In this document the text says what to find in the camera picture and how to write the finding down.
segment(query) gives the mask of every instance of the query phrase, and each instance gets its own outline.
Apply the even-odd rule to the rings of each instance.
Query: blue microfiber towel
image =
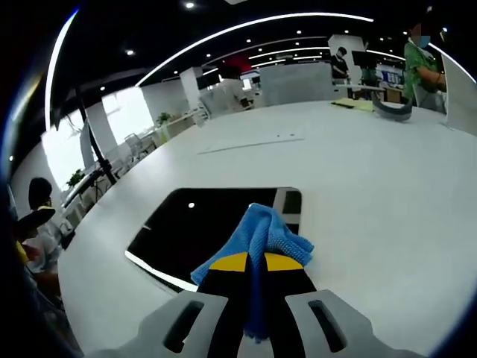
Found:
[[[255,338],[257,342],[268,337],[263,319],[262,294],[260,286],[259,264],[263,254],[281,251],[302,265],[311,259],[313,244],[301,236],[292,233],[278,213],[264,205],[252,204],[233,232],[229,241],[217,254],[197,267],[191,278],[200,285],[205,278],[209,267],[222,257],[248,252],[251,265],[251,290],[249,302],[249,316],[244,327],[245,334]]]

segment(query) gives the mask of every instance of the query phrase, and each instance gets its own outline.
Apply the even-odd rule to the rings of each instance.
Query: black ceiling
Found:
[[[62,104],[72,88],[92,84],[86,90],[91,101],[98,100],[104,92],[99,87],[104,84],[105,92],[134,85],[143,75],[182,48],[210,34],[225,28],[263,17],[284,13],[326,11],[348,13],[375,19],[374,23],[352,19],[308,17],[283,19],[242,28],[237,31],[210,40],[193,48],[159,70],[145,84],[170,78],[174,71],[183,71],[190,66],[200,66],[211,59],[232,51],[238,51],[251,45],[295,37],[329,37],[349,30],[350,34],[365,37],[370,41],[369,48],[402,56],[402,47],[406,36],[405,22],[414,9],[422,8],[424,1],[311,1],[311,0],[248,0],[237,5],[230,5],[225,0],[195,0],[196,6],[187,10],[183,1],[61,1],[42,3],[22,8],[21,4],[13,9],[15,16],[20,16],[20,23],[12,21],[11,31],[18,40],[12,44],[17,47],[15,56],[21,58],[13,64],[12,78],[16,81],[22,75],[18,68],[25,68],[28,56],[33,53],[48,53],[57,32],[73,10],[79,12],[72,23],[63,44],[54,77],[53,104]],[[461,10],[458,5],[433,2],[435,12],[442,25],[448,26],[449,39],[442,44],[438,36],[433,42],[439,43],[449,53],[455,55],[471,73],[477,74],[475,61],[465,56],[465,34],[471,28],[462,16],[455,18],[453,9]],[[326,39],[300,40],[304,46],[326,46]],[[292,43],[280,43],[264,47],[264,51],[290,48]],[[126,50],[135,51],[127,56]],[[256,48],[250,54],[258,54]],[[119,72],[133,70],[121,80],[111,81],[109,76]],[[45,130],[42,117],[45,76],[25,114],[24,125],[20,133],[16,158],[20,160],[31,150]]]

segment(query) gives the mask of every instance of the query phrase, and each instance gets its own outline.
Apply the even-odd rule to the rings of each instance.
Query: green shirt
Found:
[[[437,85],[424,81],[419,72],[418,67],[424,66],[427,69],[437,72],[437,63],[434,58],[429,58],[413,43],[406,43],[404,46],[405,57],[405,80],[403,95],[406,98],[414,98],[414,90],[412,86],[419,84],[428,92],[437,91]]]

